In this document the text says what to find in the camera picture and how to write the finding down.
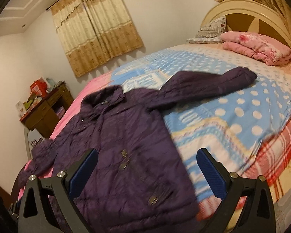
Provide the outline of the dark purple quilted jacket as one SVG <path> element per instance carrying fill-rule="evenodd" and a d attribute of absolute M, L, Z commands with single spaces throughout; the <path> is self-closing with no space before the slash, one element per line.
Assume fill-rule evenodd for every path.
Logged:
<path fill-rule="evenodd" d="M 162 112 L 178 103 L 233 93 L 255 79 L 243 67 L 222 75 L 179 71 L 159 90 L 124 92 L 115 85 L 87 95 L 60 134 L 32 150 L 32 161 L 19 173 L 19 187 L 31 175 L 68 169 L 94 148 L 97 166 L 75 199 L 92 230 L 192 232 L 199 206 Z"/>

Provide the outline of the red plaid bed sheet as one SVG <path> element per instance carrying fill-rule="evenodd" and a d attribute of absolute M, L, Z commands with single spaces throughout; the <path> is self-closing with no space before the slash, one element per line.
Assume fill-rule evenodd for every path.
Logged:
<path fill-rule="evenodd" d="M 205 147 L 212 156 L 242 177 L 266 177 L 273 201 L 278 201 L 291 189 L 291 117 L 278 134 L 268 136 L 261 144 L 255 143 L 255 154 L 242 158 L 246 147 L 237 137 L 239 125 L 229 127 L 220 118 L 207 118 L 188 131 L 198 148 Z"/>

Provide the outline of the white box beside desk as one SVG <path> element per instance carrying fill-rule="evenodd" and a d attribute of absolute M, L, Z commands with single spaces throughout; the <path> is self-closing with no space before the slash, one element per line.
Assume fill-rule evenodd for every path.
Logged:
<path fill-rule="evenodd" d="M 29 130 L 28 128 L 24 128 L 24 140 L 26 146 L 26 153 L 28 160 L 32 159 L 32 149 L 40 144 L 44 137 L 37 131 L 37 129 Z"/>

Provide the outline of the pink and blue bed blanket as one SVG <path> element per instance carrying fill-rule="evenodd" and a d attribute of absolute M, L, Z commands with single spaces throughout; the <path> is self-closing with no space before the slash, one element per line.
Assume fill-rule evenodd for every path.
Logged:
<path fill-rule="evenodd" d="M 207 118 L 220 118 L 229 127 L 239 125 L 241 129 L 237 131 L 237 137 L 246 147 L 241 157 L 252 157 L 254 144 L 261 144 L 268 136 L 280 132 L 291 116 L 291 76 L 235 53 L 188 45 L 161 50 L 117 68 L 111 75 L 112 82 L 107 85 L 119 85 L 124 92 L 136 88 L 159 90 L 179 71 L 222 75 L 236 67 L 254 72 L 255 81 L 233 93 L 178 103 L 162 112 L 165 126 L 192 182 L 197 202 L 210 196 L 211 191 L 197 166 L 199 148 L 188 131 L 189 127 Z"/>

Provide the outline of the dark wooden desk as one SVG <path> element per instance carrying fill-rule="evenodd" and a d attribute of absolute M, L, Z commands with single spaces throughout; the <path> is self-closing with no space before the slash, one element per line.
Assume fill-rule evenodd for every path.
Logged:
<path fill-rule="evenodd" d="M 66 83 L 59 82 L 46 97 L 20 118 L 20 122 L 30 131 L 37 129 L 44 138 L 49 138 L 73 101 Z"/>

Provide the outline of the red gift box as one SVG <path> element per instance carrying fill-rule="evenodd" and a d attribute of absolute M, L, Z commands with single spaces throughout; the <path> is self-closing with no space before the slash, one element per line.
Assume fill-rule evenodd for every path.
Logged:
<path fill-rule="evenodd" d="M 37 81 L 34 81 L 30 85 L 30 89 L 31 92 L 34 93 L 35 95 L 45 97 L 47 95 L 48 86 L 45 80 L 42 77 L 40 77 Z"/>

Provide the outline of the folded pink floral quilt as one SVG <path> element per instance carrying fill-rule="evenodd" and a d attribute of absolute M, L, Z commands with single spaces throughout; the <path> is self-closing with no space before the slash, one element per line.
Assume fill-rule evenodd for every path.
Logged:
<path fill-rule="evenodd" d="M 222 47 L 262 61 L 268 66 L 286 65 L 291 61 L 291 48 L 274 38 L 252 32 L 229 31 L 221 34 Z"/>

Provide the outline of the grey patterned pillow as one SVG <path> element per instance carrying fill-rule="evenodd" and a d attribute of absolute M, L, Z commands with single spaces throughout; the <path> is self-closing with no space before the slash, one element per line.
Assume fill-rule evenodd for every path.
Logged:
<path fill-rule="evenodd" d="M 227 19 L 222 16 L 200 27 L 195 37 L 186 39 L 188 43 L 217 44 L 223 43 L 221 35 L 226 32 Z"/>

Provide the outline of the beige floral window curtain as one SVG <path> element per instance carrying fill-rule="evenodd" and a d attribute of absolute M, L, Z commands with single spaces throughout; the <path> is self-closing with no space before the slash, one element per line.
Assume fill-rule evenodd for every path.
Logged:
<path fill-rule="evenodd" d="M 144 46 L 123 0 L 59 0 L 50 10 L 77 78 Z"/>

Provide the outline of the cream wooden bed headboard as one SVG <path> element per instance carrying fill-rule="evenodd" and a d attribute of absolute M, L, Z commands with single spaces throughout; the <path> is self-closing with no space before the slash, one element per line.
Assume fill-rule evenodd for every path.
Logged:
<path fill-rule="evenodd" d="M 225 0 L 207 12 L 201 26 L 224 15 L 229 31 L 267 35 L 291 48 L 291 34 L 284 19 L 263 4 L 253 0 Z"/>

